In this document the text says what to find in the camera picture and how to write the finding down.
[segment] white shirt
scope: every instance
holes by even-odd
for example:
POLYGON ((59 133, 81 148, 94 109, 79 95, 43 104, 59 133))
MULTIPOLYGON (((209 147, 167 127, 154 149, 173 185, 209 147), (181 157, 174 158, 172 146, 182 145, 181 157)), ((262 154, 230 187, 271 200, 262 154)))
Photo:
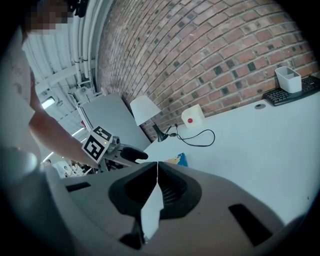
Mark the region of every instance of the white shirt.
POLYGON ((83 175, 83 170, 80 168, 79 165, 73 165, 72 170, 75 172, 76 176, 82 176, 83 175))
POLYGON ((31 70, 22 47, 22 31, 15 31, 0 62, 0 144, 31 152, 41 161, 38 144, 29 128, 34 114, 30 107, 31 70))

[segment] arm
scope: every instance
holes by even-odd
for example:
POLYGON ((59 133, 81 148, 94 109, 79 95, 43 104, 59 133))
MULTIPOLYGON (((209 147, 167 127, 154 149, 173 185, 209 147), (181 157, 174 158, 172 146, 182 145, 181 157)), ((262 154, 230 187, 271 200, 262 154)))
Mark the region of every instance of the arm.
POLYGON ((54 153, 97 168, 97 164, 81 149, 82 143, 66 132, 61 125, 43 109, 31 79, 30 106, 35 111, 29 126, 34 135, 54 153))

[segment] white container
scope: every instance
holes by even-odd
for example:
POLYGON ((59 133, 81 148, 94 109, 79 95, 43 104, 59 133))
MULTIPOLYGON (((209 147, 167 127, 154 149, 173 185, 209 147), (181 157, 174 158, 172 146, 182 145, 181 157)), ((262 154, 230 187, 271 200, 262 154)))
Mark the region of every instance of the white container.
POLYGON ((199 104, 189 107, 182 112, 181 118, 187 128, 199 126, 205 119, 204 113, 199 104))
POLYGON ((275 70, 280 87, 290 94, 302 90, 301 76, 287 66, 278 67, 275 70))

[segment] white table surface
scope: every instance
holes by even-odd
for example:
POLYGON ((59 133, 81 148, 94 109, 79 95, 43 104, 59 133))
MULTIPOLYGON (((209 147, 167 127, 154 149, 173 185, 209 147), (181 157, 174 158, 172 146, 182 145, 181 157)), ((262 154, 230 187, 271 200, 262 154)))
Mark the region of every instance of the white table surface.
MULTIPOLYGON (((178 132, 187 138, 205 129, 216 135, 212 146, 193 147, 168 137, 145 150, 145 162, 185 153, 190 168, 236 183, 285 224, 308 210, 320 187, 320 92, 277 107, 261 100, 207 117, 198 127, 180 125, 178 132), (266 107, 257 110, 257 104, 266 107)), ((206 131, 187 142, 209 144, 212 139, 206 131)))

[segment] gray panel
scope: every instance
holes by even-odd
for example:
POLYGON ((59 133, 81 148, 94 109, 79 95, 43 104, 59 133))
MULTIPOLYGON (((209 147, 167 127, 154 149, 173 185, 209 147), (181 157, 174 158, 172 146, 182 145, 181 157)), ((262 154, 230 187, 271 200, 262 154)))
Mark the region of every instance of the gray panel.
MULTIPOLYGON (((109 199, 109 188, 116 180, 146 164, 97 175, 66 178, 62 182, 65 185, 88 182, 90 187, 70 193, 72 202, 105 234, 119 239, 131 230, 134 219, 117 211, 109 199)), ((283 223, 270 208, 233 182, 184 166, 166 165, 197 180, 202 188, 202 197, 187 216, 161 220, 157 232, 139 252, 158 256, 235 256, 254 253, 256 247, 253 247, 228 209, 234 204, 246 206, 271 233, 282 230, 283 223)), ((275 242, 268 243, 264 249, 269 250, 275 242)))
POLYGON ((109 133, 120 137, 122 144, 134 146, 142 151, 151 144, 117 93, 97 97, 85 104, 83 110, 94 128, 101 126, 109 133))

